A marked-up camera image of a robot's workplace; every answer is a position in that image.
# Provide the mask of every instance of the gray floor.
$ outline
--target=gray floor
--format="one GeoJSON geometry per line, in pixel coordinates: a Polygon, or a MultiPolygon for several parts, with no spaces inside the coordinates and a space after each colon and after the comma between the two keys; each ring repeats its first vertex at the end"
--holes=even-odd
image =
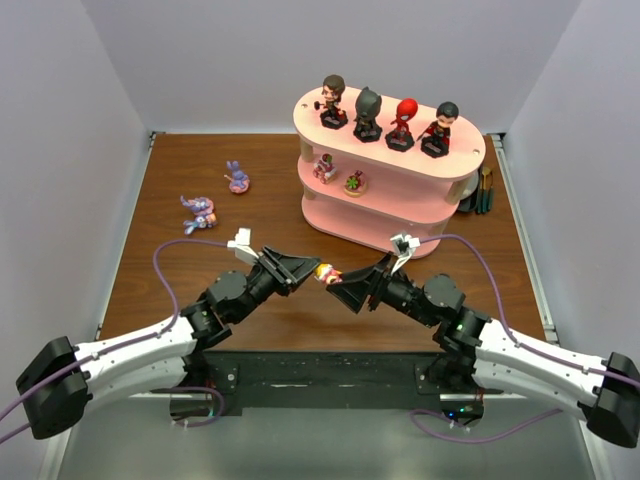
{"type": "MultiPolygon", "coordinates": [[[[489,399],[486,409],[472,437],[547,410],[524,399],[489,399]]],[[[594,478],[577,422],[564,414],[505,440],[459,445],[421,433],[400,411],[252,409],[187,431],[171,427],[168,412],[168,399],[134,398],[86,417],[60,480],[594,478]]]]}

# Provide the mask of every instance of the shelf tier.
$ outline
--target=shelf tier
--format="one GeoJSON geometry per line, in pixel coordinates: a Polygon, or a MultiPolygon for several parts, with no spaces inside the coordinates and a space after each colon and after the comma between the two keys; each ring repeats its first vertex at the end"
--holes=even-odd
{"type": "MultiPolygon", "coordinates": [[[[466,118],[458,117],[451,126],[449,155],[431,158],[420,150],[420,142],[406,152],[396,152],[387,147],[384,136],[393,130],[391,122],[396,117],[397,98],[382,96],[382,109],[376,121],[384,129],[377,142],[362,143],[353,135],[355,126],[355,101],[360,90],[347,87],[342,94],[340,108],[347,113],[349,123],[340,130],[325,128],[320,123],[320,113],[313,108],[316,101],[324,102],[322,88],[304,95],[293,110],[293,123],[301,140],[331,154],[342,154],[371,164],[434,180],[455,182],[468,178],[482,164],[486,145],[480,131],[466,118]]],[[[436,109],[420,105],[409,128],[417,137],[436,118],[436,109]]]]}
{"type": "MultiPolygon", "coordinates": [[[[389,239],[402,231],[413,237],[425,238],[441,234],[447,223],[445,221],[438,225],[411,226],[399,220],[340,205],[335,200],[325,197],[315,197],[313,200],[303,197],[302,214],[316,230],[381,252],[392,251],[389,239]]],[[[421,245],[412,258],[426,257],[439,243],[440,240],[434,240],[421,245]]]]}
{"type": "MultiPolygon", "coordinates": [[[[313,161],[321,154],[314,155],[313,161]]],[[[313,162],[298,159],[298,175],[302,184],[316,195],[331,197],[356,208],[368,210],[403,222],[429,226],[451,218],[458,203],[447,203],[445,198],[451,187],[449,182],[435,182],[390,171],[381,165],[335,155],[333,164],[337,173],[331,182],[323,184],[313,176],[313,162]],[[362,170],[369,186],[360,197],[344,193],[347,176],[362,170]]]]}

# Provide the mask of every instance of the shelf top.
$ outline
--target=shelf top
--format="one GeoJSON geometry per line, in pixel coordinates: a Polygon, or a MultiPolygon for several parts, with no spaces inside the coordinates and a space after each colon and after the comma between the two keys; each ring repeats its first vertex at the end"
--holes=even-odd
{"type": "MultiPolygon", "coordinates": [[[[382,109],[376,119],[383,129],[380,140],[373,143],[360,142],[353,135],[355,101],[359,94],[360,89],[351,87],[347,87],[342,94],[340,108],[346,111],[349,123],[340,130],[323,127],[320,123],[321,111],[313,108],[314,102],[324,101],[322,88],[316,88],[304,95],[293,110],[293,123],[298,135],[310,145],[329,153],[384,164],[388,168],[436,180],[461,180],[473,174],[482,164],[486,153],[484,138],[480,131],[462,116],[451,126],[451,146],[446,157],[429,157],[420,150],[420,142],[417,141],[407,152],[396,152],[387,148],[384,135],[393,130],[391,122],[396,118],[396,106],[400,100],[384,95],[382,109]]],[[[420,105],[416,116],[409,121],[413,137],[417,139],[435,119],[435,108],[420,105]]]]}

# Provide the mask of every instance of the robotic arm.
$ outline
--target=robotic arm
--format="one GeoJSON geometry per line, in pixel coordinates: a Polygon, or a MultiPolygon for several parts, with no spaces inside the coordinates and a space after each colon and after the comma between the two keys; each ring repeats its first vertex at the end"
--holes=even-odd
{"type": "Polygon", "coordinates": [[[437,275],[422,287],[412,282],[401,267],[420,242],[406,234],[391,240],[395,264],[387,254],[375,265],[334,276],[326,290],[354,313],[365,303],[370,311],[385,303],[437,327],[433,339],[445,353],[423,372],[426,378],[453,389],[480,387],[538,399],[586,422],[610,443],[637,446],[640,391],[624,380],[638,382],[640,374],[629,358],[612,353],[603,359],[513,330],[507,334],[499,320],[467,306],[465,294],[448,275],[437,275]]]}
{"type": "Polygon", "coordinates": [[[227,247],[251,271],[221,274],[177,318],[111,340],[75,346],[67,337],[49,342],[16,382],[25,395],[59,375],[23,402],[34,438],[57,435],[112,401],[180,385],[197,371],[200,352],[231,336],[229,324],[240,323],[274,293],[295,292],[320,264],[319,258],[269,247],[256,253],[249,246],[250,233],[240,229],[227,247]]]}

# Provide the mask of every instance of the brown wooden tabletop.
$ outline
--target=brown wooden tabletop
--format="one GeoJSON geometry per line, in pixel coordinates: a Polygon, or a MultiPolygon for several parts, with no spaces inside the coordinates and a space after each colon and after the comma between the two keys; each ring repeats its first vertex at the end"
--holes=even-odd
{"type": "MultiPolygon", "coordinates": [[[[483,254],[493,270],[512,328],[544,339],[529,274],[500,175],[495,151],[486,138],[486,165],[494,169],[495,199],[486,215],[457,213],[446,233],[462,235],[483,254]]],[[[101,338],[111,338],[170,317],[169,295],[157,278],[152,255],[169,240],[187,238],[182,222],[192,217],[180,196],[208,196],[218,225],[196,230],[191,238],[227,242],[239,227],[251,228],[257,251],[268,245],[282,253],[318,256],[342,271],[376,263],[383,253],[320,233],[302,216],[302,185],[297,176],[296,135],[159,135],[127,237],[101,338]],[[226,161],[238,160],[251,177],[244,195],[228,190],[226,161]]],[[[250,267],[224,248],[179,244],[164,250],[160,266],[180,307],[196,300],[217,274],[247,272],[250,267]]],[[[464,247],[441,242],[426,258],[405,270],[422,285],[438,273],[449,274],[467,294],[467,303],[497,317],[487,276],[464,247]]],[[[288,298],[273,295],[244,322],[221,349],[420,351],[438,350],[429,330],[390,307],[349,312],[310,278],[288,298]]]]}

